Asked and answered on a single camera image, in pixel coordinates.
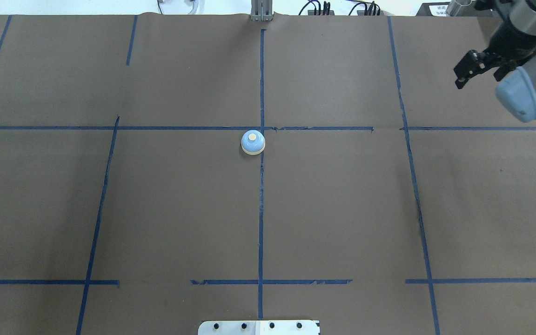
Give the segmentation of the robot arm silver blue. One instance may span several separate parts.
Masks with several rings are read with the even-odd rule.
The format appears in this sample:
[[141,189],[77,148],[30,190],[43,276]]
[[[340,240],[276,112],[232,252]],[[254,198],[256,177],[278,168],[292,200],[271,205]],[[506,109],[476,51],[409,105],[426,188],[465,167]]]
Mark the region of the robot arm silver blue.
[[471,7],[497,11],[502,23],[485,50],[469,50],[457,63],[456,87],[494,69],[502,106],[523,123],[536,120],[536,0],[475,0]]

